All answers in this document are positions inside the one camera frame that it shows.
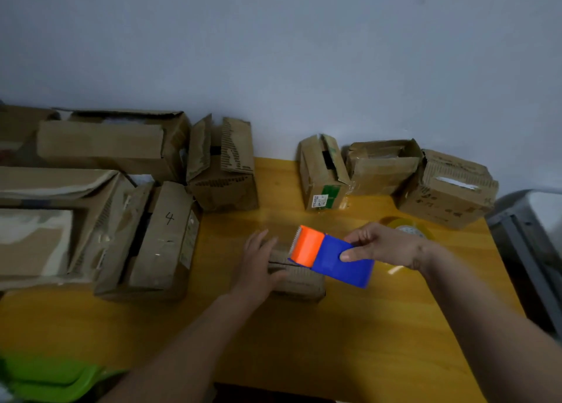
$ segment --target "yellow table surface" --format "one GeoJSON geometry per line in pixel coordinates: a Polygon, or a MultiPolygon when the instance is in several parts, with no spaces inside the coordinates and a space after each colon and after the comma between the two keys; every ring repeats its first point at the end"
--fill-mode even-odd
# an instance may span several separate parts
{"type": "MultiPolygon", "coordinates": [[[[206,214],[189,290],[177,303],[105,302],[87,287],[36,288],[0,300],[0,349],[130,368],[157,353],[227,292],[242,244],[269,228],[291,243],[299,224],[343,237],[385,217],[407,217],[389,197],[349,197],[345,210],[305,212],[298,164],[256,159],[261,208],[206,214]]],[[[522,313],[483,219],[462,231],[423,222],[522,313]]],[[[347,402],[484,401],[455,337],[419,273],[376,263],[369,287],[327,278],[319,304],[270,299],[229,344],[219,382],[347,402]]]]}

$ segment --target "person's left hand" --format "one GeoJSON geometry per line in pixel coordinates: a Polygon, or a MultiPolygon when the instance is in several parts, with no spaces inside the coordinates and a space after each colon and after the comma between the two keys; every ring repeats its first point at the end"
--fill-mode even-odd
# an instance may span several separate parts
{"type": "Polygon", "coordinates": [[[244,243],[242,260],[236,267],[230,285],[230,294],[240,297],[251,308],[259,307],[267,299],[275,285],[286,279],[288,273],[284,270],[268,273],[268,262],[271,250],[277,243],[273,237],[261,245],[267,230],[252,234],[244,243]]]}

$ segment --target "hand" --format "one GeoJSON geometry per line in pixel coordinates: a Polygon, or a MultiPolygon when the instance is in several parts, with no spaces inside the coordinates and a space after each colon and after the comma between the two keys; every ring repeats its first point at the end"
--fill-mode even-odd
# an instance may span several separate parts
{"type": "Polygon", "coordinates": [[[403,265],[412,270],[419,270],[432,257],[432,251],[439,248],[437,243],[378,222],[365,224],[352,231],[344,240],[356,247],[343,251],[340,255],[342,261],[377,260],[403,265]]]}
{"type": "Polygon", "coordinates": [[[234,271],[230,286],[230,294],[241,297],[252,308],[259,307],[277,283],[288,275],[284,270],[268,273],[269,256],[277,243],[277,237],[262,246],[261,241],[267,233],[267,230],[255,232],[244,243],[244,254],[234,271]]]}

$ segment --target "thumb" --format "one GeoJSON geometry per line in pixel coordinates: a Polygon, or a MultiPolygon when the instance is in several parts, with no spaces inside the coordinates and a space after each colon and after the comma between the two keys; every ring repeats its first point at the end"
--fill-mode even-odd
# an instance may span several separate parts
{"type": "Polygon", "coordinates": [[[346,251],[343,251],[340,255],[340,261],[343,261],[344,263],[365,259],[375,259],[374,243],[369,243],[364,246],[357,246],[356,248],[348,249],[346,251]]]}
{"type": "Polygon", "coordinates": [[[289,272],[286,270],[279,270],[278,272],[274,272],[270,274],[271,285],[275,287],[279,282],[284,281],[289,276],[289,272]]]}

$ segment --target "forearm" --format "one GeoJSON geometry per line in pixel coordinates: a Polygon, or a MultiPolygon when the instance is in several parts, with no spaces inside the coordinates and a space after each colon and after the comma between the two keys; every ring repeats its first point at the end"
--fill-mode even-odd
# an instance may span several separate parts
{"type": "Polygon", "coordinates": [[[562,349],[437,245],[420,265],[475,378],[491,402],[562,401],[562,349]]]}
{"type": "Polygon", "coordinates": [[[253,308],[235,296],[219,297],[158,357],[132,371],[103,402],[201,401],[222,351],[252,312],[253,308]]]}

